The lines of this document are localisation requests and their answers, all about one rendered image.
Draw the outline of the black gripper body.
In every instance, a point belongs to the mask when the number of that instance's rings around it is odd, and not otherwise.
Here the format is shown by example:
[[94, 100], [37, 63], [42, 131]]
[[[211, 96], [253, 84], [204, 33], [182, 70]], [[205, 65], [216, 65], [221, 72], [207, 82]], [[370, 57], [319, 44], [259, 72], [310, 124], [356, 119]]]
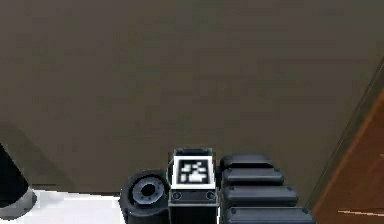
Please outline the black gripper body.
[[144, 170], [129, 177], [119, 196], [125, 224], [169, 224], [169, 189], [164, 170]]

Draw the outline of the brown wooden door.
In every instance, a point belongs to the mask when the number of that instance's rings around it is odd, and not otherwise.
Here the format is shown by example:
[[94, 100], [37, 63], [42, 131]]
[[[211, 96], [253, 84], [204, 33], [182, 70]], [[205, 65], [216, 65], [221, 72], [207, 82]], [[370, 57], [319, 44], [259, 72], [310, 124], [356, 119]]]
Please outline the brown wooden door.
[[384, 224], [384, 89], [313, 214], [317, 224]]

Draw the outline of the black round post grey base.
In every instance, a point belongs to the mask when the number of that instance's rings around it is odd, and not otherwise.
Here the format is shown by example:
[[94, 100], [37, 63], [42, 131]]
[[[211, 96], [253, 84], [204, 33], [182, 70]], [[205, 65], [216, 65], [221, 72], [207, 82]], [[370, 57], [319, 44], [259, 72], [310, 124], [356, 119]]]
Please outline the black round post grey base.
[[37, 196], [6, 149], [0, 144], [0, 219], [10, 221], [27, 214]]

